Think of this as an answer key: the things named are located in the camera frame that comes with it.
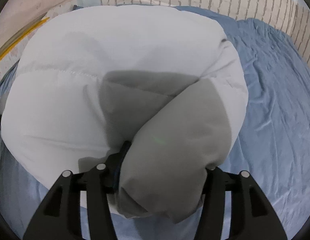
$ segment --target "metal screw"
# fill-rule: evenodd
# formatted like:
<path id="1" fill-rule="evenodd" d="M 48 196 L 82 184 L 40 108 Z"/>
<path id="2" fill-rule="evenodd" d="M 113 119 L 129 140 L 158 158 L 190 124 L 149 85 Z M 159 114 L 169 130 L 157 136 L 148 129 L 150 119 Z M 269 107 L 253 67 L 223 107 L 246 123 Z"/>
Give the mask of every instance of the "metal screw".
<path id="1" fill-rule="evenodd" d="M 71 171 L 64 171 L 63 172 L 63 177 L 69 177 L 70 176 L 70 174 L 71 174 Z"/>
<path id="2" fill-rule="evenodd" d="M 106 165 L 104 163 L 100 163 L 96 166 L 97 170 L 102 171 L 106 169 Z"/>
<path id="3" fill-rule="evenodd" d="M 248 178 L 249 177 L 249 172 L 248 171 L 242 171 L 240 173 L 244 178 Z"/>

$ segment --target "black clamp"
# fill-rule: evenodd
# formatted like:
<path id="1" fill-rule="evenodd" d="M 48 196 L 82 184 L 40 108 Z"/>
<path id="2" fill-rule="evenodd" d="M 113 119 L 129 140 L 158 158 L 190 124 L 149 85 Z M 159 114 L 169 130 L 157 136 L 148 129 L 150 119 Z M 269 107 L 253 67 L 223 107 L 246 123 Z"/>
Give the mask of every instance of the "black clamp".
<path id="1" fill-rule="evenodd" d="M 83 240 L 80 224 L 80 191 L 87 191 L 87 213 L 91 240 L 117 240 L 106 194 L 118 190 L 120 167 L 128 152 L 125 142 L 90 171 L 64 171 L 32 217 L 23 240 Z M 205 200 L 194 240 L 220 240 L 225 192 L 231 191 L 231 230 L 228 240 L 287 240 L 270 202 L 247 171 L 238 175 L 219 168 L 207 170 Z"/>

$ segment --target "wrinkled fabric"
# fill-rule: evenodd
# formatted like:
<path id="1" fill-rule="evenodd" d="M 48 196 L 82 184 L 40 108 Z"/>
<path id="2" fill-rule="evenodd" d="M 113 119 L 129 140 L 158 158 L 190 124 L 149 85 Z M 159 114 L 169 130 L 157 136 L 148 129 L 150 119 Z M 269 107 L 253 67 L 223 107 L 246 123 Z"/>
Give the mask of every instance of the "wrinkled fabric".
<path id="1" fill-rule="evenodd" d="M 229 154 L 247 98 L 239 56 L 218 22 L 161 6 L 83 8 L 28 42 L 1 136 L 46 188 L 132 141 L 114 208 L 180 222 L 199 205 L 206 166 Z"/>
<path id="2" fill-rule="evenodd" d="M 178 9 L 217 20 L 239 53 L 249 91 L 247 114 L 220 168 L 250 171 L 292 239 L 310 215 L 310 70 L 287 35 L 259 20 L 236 22 L 205 9 Z M 1 138 L 0 167 L 0 211 L 21 237 L 47 189 L 12 157 Z M 222 239 L 229 231 L 228 194 L 225 204 Z M 176 225 L 159 216 L 127 220 L 112 214 L 112 220 L 120 240 L 193 240 L 200 214 L 198 209 Z M 89 239 L 84 208 L 81 219 L 83 237 Z"/>

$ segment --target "bed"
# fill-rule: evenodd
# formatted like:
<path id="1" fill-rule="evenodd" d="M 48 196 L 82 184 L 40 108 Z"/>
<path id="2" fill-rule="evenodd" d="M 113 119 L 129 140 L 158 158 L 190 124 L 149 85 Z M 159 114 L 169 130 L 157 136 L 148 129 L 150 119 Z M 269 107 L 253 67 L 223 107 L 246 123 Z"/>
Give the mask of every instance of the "bed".
<path id="1" fill-rule="evenodd" d="M 217 20 L 237 49 L 249 102 L 239 137 L 220 168 L 232 173 L 250 171 L 292 239 L 310 216 L 310 68 L 306 60 L 290 35 L 263 21 L 236 21 L 202 8 L 176 8 Z M 294 29 L 296 20 L 293 23 L 294 35 L 300 28 Z M 0 82 L 0 98 L 9 90 L 16 67 Z M 20 238 L 46 193 L 47 189 L 13 158 L 0 137 L 0 213 Z M 227 195 L 223 239 L 228 237 L 230 209 Z M 112 219 L 119 239 L 192 239 L 200 214 L 201 209 L 177 225 L 156 216 L 126 220 L 112 214 Z M 89 239 L 84 208 L 81 219 L 83 237 Z"/>

